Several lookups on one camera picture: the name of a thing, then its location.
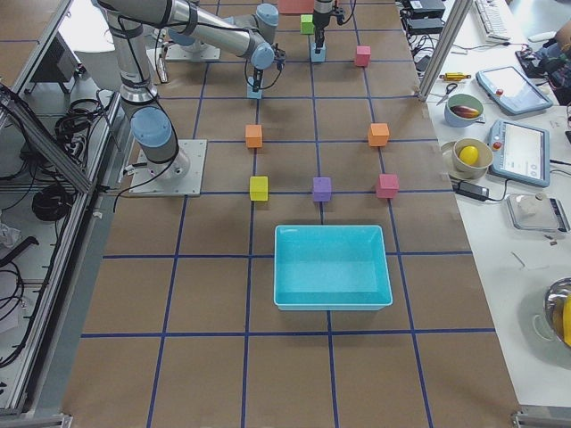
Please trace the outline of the light blue foam block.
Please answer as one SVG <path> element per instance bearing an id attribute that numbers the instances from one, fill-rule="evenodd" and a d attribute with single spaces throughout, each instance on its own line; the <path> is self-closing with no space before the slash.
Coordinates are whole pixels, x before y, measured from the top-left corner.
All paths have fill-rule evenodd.
<path id="1" fill-rule="evenodd" d="M 246 97 L 248 99 L 260 100 L 262 98 L 263 91 L 261 88 L 255 88 L 250 84 L 246 85 Z"/>
<path id="2" fill-rule="evenodd" d="M 327 56 L 327 47 L 325 45 L 317 47 L 315 43 L 310 48 L 310 60 L 314 63 L 324 62 Z"/>

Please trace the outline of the green foam block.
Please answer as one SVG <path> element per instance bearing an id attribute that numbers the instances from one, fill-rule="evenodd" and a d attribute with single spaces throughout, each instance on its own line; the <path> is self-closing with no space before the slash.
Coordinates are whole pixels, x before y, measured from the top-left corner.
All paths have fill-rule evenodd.
<path id="1" fill-rule="evenodd" d="M 300 16 L 300 33 L 302 35 L 311 35 L 314 32 L 313 17 L 311 14 L 302 14 Z"/>

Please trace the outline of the pink foam block middle right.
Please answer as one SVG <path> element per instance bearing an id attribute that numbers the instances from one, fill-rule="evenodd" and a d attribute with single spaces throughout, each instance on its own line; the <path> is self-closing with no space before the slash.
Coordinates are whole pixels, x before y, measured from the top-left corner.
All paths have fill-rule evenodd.
<path id="1" fill-rule="evenodd" d="M 354 65 L 366 68 L 371 61 L 371 47 L 369 45 L 357 45 L 355 49 Z"/>

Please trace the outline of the pink foam block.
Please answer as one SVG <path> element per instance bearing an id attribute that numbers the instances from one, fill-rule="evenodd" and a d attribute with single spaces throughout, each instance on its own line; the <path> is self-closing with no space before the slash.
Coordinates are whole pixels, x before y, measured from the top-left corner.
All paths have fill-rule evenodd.
<path id="1" fill-rule="evenodd" d="M 357 45 L 355 49 L 354 65 L 366 68 L 371 61 L 371 47 L 369 45 Z"/>
<path id="2" fill-rule="evenodd" d="M 399 178 L 396 174 L 379 174 L 376 182 L 378 199 L 392 199 L 400 190 Z"/>

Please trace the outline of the orange foam block right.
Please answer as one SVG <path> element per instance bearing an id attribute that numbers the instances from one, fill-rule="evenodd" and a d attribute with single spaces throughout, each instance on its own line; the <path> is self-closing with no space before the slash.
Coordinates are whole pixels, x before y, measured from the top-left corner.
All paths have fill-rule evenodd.
<path id="1" fill-rule="evenodd" d="M 263 146 L 262 125 L 246 125 L 244 130 L 244 140 L 246 147 L 249 149 L 261 148 Z"/>

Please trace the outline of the orange foam block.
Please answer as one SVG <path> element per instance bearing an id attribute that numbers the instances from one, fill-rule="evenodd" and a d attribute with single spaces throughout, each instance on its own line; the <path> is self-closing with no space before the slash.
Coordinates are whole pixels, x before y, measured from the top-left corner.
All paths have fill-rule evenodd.
<path id="1" fill-rule="evenodd" d="M 246 125 L 244 130 L 244 140 L 246 147 L 249 149 L 261 148 L 263 146 L 262 125 Z"/>
<path id="2" fill-rule="evenodd" d="M 390 129 L 387 123 L 371 123 L 368 127 L 368 145 L 384 147 L 388 144 Z"/>

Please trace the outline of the yellow foam block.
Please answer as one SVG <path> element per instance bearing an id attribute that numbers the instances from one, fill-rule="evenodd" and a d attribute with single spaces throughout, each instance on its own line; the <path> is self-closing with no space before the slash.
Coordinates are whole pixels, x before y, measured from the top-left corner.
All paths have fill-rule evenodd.
<path id="1" fill-rule="evenodd" d="M 267 202 L 269 200 L 269 178 L 267 176 L 251 176 L 249 196 L 252 202 Z"/>

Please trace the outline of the orange foam block left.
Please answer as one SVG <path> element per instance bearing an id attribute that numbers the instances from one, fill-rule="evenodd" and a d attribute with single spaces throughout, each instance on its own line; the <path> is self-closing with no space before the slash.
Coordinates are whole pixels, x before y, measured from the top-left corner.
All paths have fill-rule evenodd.
<path id="1" fill-rule="evenodd" d="M 390 129 L 387 123 L 371 123 L 368 127 L 368 145 L 384 147 L 388 144 Z"/>

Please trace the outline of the purple foam block far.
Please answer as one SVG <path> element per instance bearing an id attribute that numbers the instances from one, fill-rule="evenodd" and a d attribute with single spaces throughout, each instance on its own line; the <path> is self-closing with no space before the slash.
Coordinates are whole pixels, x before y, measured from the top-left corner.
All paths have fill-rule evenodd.
<path id="1" fill-rule="evenodd" d="M 312 199 L 314 202 L 330 202 L 332 198 L 332 180 L 330 177 L 314 177 L 312 180 Z"/>

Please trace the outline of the black scissors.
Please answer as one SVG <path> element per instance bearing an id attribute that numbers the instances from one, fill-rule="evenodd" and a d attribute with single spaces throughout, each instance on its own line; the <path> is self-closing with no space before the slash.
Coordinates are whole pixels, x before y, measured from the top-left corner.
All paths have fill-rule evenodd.
<path id="1" fill-rule="evenodd" d="M 445 93 L 444 93 L 444 95 L 443 95 L 443 96 L 441 97 L 441 99 L 437 102 L 437 104 L 440 105 L 440 104 L 442 104 L 442 103 L 445 103 L 445 102 L 449 99 L 451 93 L 452 93 L 457 87 L 458 87 L 458 84 L 455 83 L 455 82 L 452 82 L 452 83 L 448 84 L 448 85 L 446 86 L 446 88 L 445 88 Z"/>

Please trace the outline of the brass cylinder tool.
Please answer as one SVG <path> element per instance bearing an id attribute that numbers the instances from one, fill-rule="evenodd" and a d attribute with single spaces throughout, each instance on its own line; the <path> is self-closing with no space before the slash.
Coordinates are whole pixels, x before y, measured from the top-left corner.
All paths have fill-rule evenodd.
<path id="1" fill-rule="evenodd" d="M 443 81 L 448 81 L 448 82 L 460 82 L 462 80 L 470 79 L 472 78 L 472 76 L 461 72 L 447 72 L 441 74 L 439 78 L 442 79 Z"/>

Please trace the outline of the light blue bowl with fruit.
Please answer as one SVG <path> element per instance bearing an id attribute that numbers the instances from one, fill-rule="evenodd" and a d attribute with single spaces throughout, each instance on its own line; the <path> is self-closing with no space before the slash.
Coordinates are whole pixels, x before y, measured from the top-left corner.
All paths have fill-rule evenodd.
<path id="1" fill-rule="evenodd" d="M 473 95 L 457 94 L 448 98 L 444 107 L 444 120 L 454 128 L 465 128 L 483 114 L 483 104 Z"/>

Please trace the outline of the white keyboard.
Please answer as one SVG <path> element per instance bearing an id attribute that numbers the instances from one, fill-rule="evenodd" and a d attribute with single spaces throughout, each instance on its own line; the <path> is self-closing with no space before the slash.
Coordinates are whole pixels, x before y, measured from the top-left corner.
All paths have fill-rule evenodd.
<path id="1" fill-rule="evenodd" d="M 476 13 L 476 23 L 479 25 L 486 41 L 510 41 L 510 33 L 504 24 L 496 1 L 474 0 L 473 7 Z"/>

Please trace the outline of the pink foam block far left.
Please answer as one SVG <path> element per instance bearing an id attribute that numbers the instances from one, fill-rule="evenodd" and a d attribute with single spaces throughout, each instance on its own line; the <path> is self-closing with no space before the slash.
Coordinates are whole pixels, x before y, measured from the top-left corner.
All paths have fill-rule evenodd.
<path id="1" fill-rule="evenodd" d="M 392 199 L 400 190 L 399 178 L 396 174 L 379 174 L 376 182 L 378 199 Z"/>

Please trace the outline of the teach pendant far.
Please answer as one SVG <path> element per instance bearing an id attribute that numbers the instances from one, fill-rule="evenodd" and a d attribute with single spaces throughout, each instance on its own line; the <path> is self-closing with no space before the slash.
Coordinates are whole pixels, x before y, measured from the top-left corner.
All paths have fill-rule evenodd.
<path id="1" fill-rule="evenodd" d="M 479 86 L 509 115 L 547 110 L 552 101 L 525 74 L 513 66 L 480 70 Z"/>

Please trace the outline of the teach pendant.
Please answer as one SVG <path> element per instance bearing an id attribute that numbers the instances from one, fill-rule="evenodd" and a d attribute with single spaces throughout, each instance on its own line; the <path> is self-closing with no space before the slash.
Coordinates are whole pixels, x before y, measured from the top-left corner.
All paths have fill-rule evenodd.
<path id="1" fill-rule="evenodd" d="M 513 66 L 480 70 L 479 86 L 509 115 L 547 110 L 552 101 L 525 74 Z"/>
<path id="2" fill-rule="evenodd" d="M 492 150 L 488 171 L 522 184 L 550 185 L 550 132 L 546 129 L 497 119 L 487 140 Z"/>

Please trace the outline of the cream cup with lemon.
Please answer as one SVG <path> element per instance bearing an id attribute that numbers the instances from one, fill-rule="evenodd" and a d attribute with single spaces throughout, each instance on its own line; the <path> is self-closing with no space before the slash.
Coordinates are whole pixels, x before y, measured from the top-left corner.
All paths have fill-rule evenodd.
<path id="1" fill-rule="evenodd" d="M 486 174 L 492 165 L 490 147 L 474 138 L 449 142 L 441 147 L 448 173 L 457 179 L 477 179 Z"/>

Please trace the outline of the cyan plastic tray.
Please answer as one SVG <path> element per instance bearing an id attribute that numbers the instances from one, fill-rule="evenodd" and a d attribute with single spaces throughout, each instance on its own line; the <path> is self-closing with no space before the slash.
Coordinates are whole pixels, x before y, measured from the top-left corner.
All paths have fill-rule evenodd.
<path id="1" fill-rule="evenodd" d="M 274 303 L 281 310 L 376 311 L 393 304 L 379 225 L 280 225 Z"/>

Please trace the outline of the black power adapter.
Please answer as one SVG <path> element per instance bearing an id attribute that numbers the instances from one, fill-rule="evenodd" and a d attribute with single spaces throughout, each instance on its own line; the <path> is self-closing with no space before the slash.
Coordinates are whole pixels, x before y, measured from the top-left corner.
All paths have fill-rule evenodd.
<path id="1" fill-rule="evenodd" d="M 452 185 L 454 192 L 458 195 L 468 197 L 473 200 L 485 202 L 489 200 L 489 189 L 480 185 L 475 185 L 467 181 L 460 180 Z"/>

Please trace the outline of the teach pendant near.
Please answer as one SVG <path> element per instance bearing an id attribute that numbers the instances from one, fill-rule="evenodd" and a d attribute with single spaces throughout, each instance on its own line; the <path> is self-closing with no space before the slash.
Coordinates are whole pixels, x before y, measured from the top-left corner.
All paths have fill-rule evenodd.
<path id="1" fill-rule="evenodd" d="M 522 184 L 550 185 L 550 132 L 546 129 L 497 119 L 487 140 L 492 150 L 488 171 Z"/>

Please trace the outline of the kitchen scale with object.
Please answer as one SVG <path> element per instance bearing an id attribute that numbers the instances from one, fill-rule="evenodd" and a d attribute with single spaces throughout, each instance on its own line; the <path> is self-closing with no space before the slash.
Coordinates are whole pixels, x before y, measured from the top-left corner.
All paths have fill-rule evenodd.
<path id="1" fill-rule="evenodd" d="M 513 226 L 520 230 L 570 231 L 570 223 L 560 200 L 545 193 L 511 194 L 506 199 Z"/>

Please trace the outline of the steel bowl with banana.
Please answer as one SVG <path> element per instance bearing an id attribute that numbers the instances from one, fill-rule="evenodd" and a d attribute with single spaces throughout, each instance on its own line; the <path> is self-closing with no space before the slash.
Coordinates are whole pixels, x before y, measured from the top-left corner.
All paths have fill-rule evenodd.
<path id="1" fill-rule="evenodd" d="M 570 278 L 561 278 L 548 287 L 529 292 L 518 308 L 519 326 L 526 339 L 545 350 L 565 351 L 570 355 L 570 339 L 566 339 L 564 312 L 570 302 Z"/>

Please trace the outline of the aluminium frame post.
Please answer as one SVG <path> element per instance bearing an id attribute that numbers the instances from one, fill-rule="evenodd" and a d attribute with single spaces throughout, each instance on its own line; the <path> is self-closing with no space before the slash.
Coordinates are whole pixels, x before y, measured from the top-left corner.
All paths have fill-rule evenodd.
<path id="1" fill-rule="evenodd" d="M 471 0 L 456 0 L 450 9 L 448 18 L 443 25 L 431 61 L 428 63 L 424 77 L 418 88 L 418 99 L 425 102 L 439 76 L 443 64 L 451 50 L 451 46 L 471 8 Z"/>

